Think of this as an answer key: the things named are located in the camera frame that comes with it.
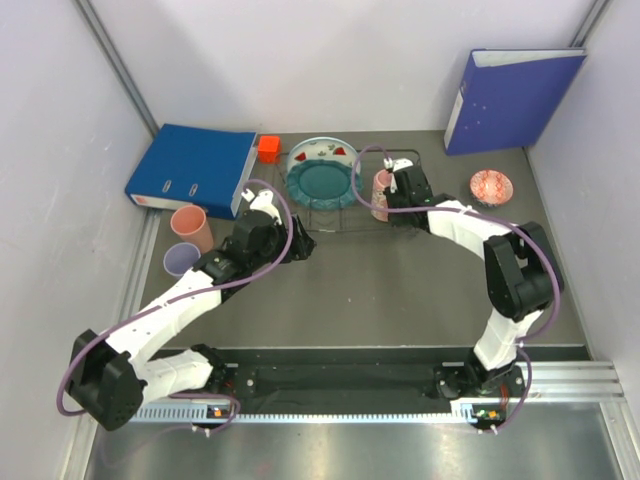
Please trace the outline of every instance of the orange block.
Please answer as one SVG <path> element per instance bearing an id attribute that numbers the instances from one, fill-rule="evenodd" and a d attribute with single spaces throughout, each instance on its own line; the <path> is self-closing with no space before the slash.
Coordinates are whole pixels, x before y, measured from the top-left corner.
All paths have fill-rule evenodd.
<path id="1" fill-rule="evenodd" d="M 258 142 L 258 160 L 260 163 L 278 163 L 280 137 L 265 135 Z"/>

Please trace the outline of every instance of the teal plate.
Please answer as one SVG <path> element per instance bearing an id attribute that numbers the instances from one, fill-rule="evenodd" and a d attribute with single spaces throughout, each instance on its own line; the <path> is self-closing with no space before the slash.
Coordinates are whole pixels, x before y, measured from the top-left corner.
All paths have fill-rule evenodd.
<path id="1" fill-rule="evenodd" d="M 356 188 L 362 191 L 356 174 Z M 356 201 L 351 189 L 351 168 L 333 160 L 307 159 L 287 174 L 287 191 L 292 200 L 314 210 L 338 210 Z"/>

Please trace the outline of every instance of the binder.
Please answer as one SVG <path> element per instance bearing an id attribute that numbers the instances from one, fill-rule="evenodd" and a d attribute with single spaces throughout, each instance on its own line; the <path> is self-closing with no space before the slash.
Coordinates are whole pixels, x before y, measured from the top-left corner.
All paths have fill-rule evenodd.
<path id="1" fill-rule="evenodd" d="M 256 132 L 165 124 L 125 188 L 137 205 L 177 210 L 195 204 L 234 219 L 256 160 Z"/>
<path id="2" fill-rule="evenodd" d="M 448 155 L 533 145 L 587 56 L 563 50 L 472 50 L 444 135 Z"/>

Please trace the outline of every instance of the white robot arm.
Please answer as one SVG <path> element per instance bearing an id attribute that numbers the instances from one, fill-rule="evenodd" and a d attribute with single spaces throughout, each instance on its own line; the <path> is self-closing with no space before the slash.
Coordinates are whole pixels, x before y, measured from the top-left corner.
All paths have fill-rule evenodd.
<path id="1" fill-rule="evenodd" d="M 485 263 L 493 309 L 484 334 L 470 352 L 466 370 L 470 384 L 478 390 L 490 388 L 515 363 L 517 339 L 527 334 L 551 303 L 549 275 L 537 255 L 509 228 L 466 215 L 475 210 L 448 195 L 434 196 L 420 166 L 407 159 L 387 159 L 385 168 L 393 173 L 391 186 L 385 191 L 390 208 L 438 206 L 455 210 L 391 213 L 392 224 L 409 224 L 447 238 Z M 560 270 L 542 227 L 534 222 L 518 227 L 545 253 L 563 289 Z M 525 260 L 526 266 L 521 267 L 518 259 Z M 455 392 L 441 393 L 455 395 Z"/>
<path id="2" fill-rule="evenodd" d="M 171 289 L 142 309 L 155 309 L 116 330 L 89 352 L 66 386 L 73 397 L 107 430 L 124 425 L 148 402 L 183 390 L 200 389 L 216 380 L 225 368 L 215 350 L 196 345 L 178 355 L 151 360 L 171 338 L 243 286 L 208 291 L 212 285 L 249 277 L 283 251 L 287 232 L 273 193 L 245 192 L 249 209 L 235 222 L 222 245 L 206 253 Z M 296 217 L 291 246 L 283 260 L 305 260 L 315 247 Z M 72 358 L 96 338 L 88 330 L 74 344 Z"/>

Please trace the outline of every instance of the white enclosure wall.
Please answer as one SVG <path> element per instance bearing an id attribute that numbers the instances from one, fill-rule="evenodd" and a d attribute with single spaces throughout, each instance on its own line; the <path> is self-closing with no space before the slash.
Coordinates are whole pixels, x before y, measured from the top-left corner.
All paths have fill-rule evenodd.
<path id="1" fill-rule="evenodd" d="M 40 480 L 74 423 L 54 405 L 73 339 L 121 307 L 143 220 L 123 188 L 150 137 L 72 2 L 0 16 L 0 478 Z"/>
<path id="2" fill-rule="evenodd" d="M 640 3 L 615 0 L 531 151 L 594 353 L 640 421 Z"/>
<path id="3" fill-rule="evenodd" d="M 157 122 L 444 129 L 478 47 L 565 47 L 591 0 L 93 0 Z"/>

